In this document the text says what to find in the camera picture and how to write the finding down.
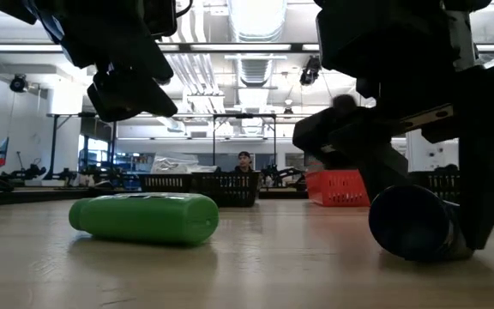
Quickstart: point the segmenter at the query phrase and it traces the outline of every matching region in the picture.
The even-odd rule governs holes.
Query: cylindrical object
[[[69,224],[108,239],[170,245],[199,245],[219,224],[209,197],[183,193],[138,193],[77,201]]]
[[[417,262],[469,258],[458,224],[458,205],[417,185],[381,192],[371,204],[370,230],[386,251]]]

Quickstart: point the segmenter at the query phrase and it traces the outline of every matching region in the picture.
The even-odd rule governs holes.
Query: man
[[[247,151],[242,151],[238,154],[239,165],[234,169],[237,173],[250,173],[253,169],[250,167],[250,154]]]

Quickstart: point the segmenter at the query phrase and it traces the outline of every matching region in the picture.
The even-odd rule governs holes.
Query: ceiling
[[[311,0],[288,0],[287,3],[285,25],[280,42],[316,43],[315,19],[320,9]],[[195,0],[194,4],[204,8],[203,30],[207,41],[211,43],[231,42],[226,0]],[[191,42],[190,37],[195,33],[193,24],[190,28],[182,27],[183,18],[186,17],[179,19],[178,32],[171,37],[173,42]],[[476,43],[494,43],[494,1],[487,9],[472,14],[472,29]],[[39,23],[30,26],[0,12],[0,44],[11,43],[51,42]],[[325,70],[313,85],[301,87],[298,82],[299,76],[310,55],[287,53],[284,56],[286,60],[274,61],[275,66],[271,78],[265,85],[274,88],[269,90],[269,105],[284,106],[285,100],[292,100],[292,105],[296,106],[296,112],[313,113],[327,106],[332,96],[344,93],[355,94],[353,91],[355,81],[351,77]],[[224,106],[236,105],[238,103],[238,78],[234,62],[226,60],[223,54],[211,54],[210,59],[214,78],[224,95]],[[26,67],[32,71],[19,71],[25,70]],[[87,86],[91,79],[86,70],[75,68],[64,55],[0,53],[0,74],[11,77],[14,73],[27,73],[30,82],[38,83],[42,88],[52,88],[62,81]],[[164,86],[164,90],[175,100],[183,98],[184,85],[176,76],[169,85]],[[362,100],[361,104],[370,105],[372,102]]]

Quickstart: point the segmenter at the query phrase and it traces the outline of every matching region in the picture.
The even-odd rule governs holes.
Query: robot
[[[490,2],[316,0],[322,67],[355,77],[358,92],[377,104],[341,119],[329,111],[303,119],[293,144],[326,167],[354,163],[374,201],[373,236],[407,260],[469,258],[494,227],[494,66],[477,65],[469,19]],[[390,141],[416,129],[429,142],[459,137],[460,205],[410,185],[407,159]],[[411,232],[420,237],[407,239]]]
[[[178,109],[161,89],[173,72],[156,44],[177,32],[175,0],[0,0],[0,10],[21,21],[40,21],[66,58],[81,69],[96,66],[87,94],[102,121],[141,112],[170,117]]]

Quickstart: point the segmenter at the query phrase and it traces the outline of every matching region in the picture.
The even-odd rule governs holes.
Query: cap
[[[247,158],[250,158],[250,153],[249,153],[249,152],[247,152],[247,151],[242,151],[242,152],[240,152],[240,153],[238,154],[238,158],[239,158],[240,156],[246,156]]]

